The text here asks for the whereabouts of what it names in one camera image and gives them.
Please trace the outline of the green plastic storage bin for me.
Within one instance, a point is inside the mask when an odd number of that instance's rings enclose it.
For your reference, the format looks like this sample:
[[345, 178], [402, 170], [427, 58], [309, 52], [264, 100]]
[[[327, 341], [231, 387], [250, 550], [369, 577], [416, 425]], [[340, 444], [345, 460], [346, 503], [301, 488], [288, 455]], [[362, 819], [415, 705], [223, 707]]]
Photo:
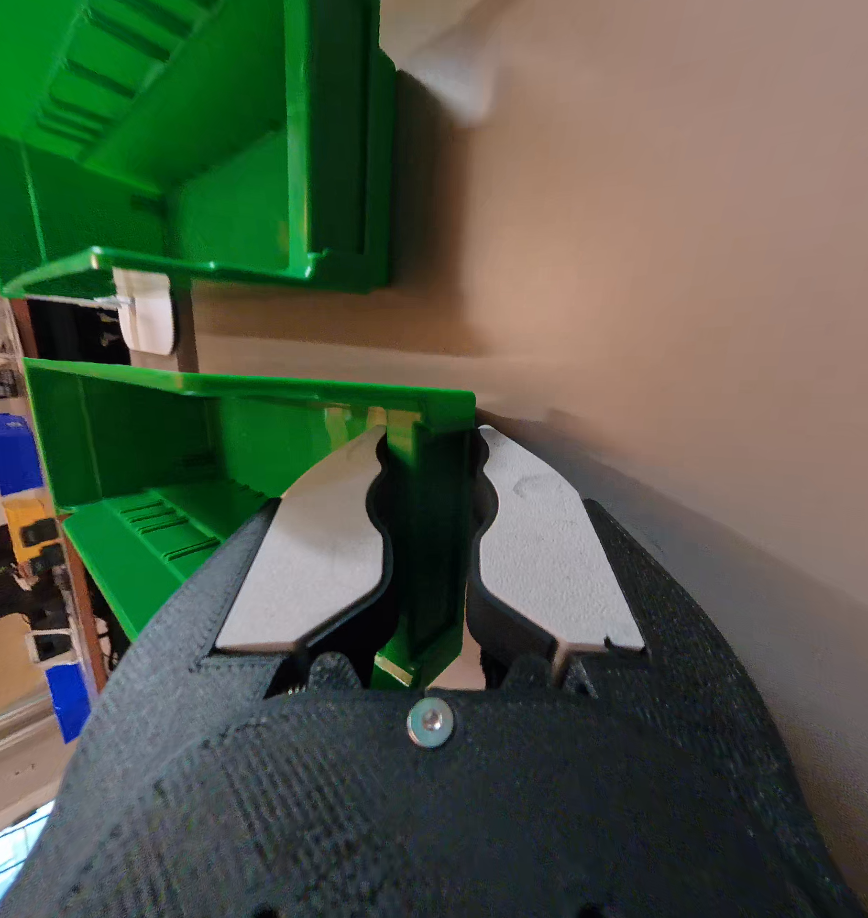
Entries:
[[473, 393], [38, 359], [24, 378], [55, 511], [129, 642], [268, 499], [383, 425], [399, 621], [372, 686], [460, 655]]
[[380, 6], [0, 1], [0, 290], [386, 285]]

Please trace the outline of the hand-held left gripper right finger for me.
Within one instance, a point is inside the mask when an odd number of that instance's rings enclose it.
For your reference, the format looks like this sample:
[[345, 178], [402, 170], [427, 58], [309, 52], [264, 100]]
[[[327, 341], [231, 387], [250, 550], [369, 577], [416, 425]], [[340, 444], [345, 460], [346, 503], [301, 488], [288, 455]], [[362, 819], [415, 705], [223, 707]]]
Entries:
[[467, 626], [487, 688], [533, 657], [549, 681], [641, 667], [647, 638], [585, 499], [555, 467], [490, 424], [476, 431]]

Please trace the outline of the white document stand frame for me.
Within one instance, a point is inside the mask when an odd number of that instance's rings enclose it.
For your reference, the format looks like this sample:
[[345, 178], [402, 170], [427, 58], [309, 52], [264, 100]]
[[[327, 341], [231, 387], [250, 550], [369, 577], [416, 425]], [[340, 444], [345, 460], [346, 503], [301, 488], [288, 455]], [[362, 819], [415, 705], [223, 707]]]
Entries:
[[164, 273], [114, 268], [121, 336], [129, 350], [170, 356], [176, 346], [176, 320], [170, 280]]

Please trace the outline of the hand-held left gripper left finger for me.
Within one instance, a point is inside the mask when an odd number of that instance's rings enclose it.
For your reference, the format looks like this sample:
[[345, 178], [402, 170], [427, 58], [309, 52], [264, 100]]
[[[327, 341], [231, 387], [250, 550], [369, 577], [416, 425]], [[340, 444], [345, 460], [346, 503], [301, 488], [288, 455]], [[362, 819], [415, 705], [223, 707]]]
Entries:
[[326, 653], [368, 688], [394, 635], [394, 547], [386, 516], [386, 428], [329, 453], [279, 499], [215, 641], [232, 656], [280, 654], [306, 680]]

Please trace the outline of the grey desk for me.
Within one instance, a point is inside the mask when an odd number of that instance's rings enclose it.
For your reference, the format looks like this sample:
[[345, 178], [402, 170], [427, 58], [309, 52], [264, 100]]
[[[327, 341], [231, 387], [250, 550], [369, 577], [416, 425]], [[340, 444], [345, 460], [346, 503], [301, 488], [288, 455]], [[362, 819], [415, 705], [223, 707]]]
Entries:
[[474, 391], [733, 644], [868, 909], [868, 2], [382, 2], [393, 281], [198, 367]]

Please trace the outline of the yellow box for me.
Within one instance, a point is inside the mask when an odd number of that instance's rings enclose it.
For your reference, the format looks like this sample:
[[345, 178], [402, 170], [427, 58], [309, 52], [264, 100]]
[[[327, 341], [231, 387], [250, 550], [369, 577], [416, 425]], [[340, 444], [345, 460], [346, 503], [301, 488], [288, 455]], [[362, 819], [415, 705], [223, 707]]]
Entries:
[[44, 494], [21, 492], [1, 500], [14, 556], [24, 566], [50, 545], [59, 543], [59, 530], [51, 499]]

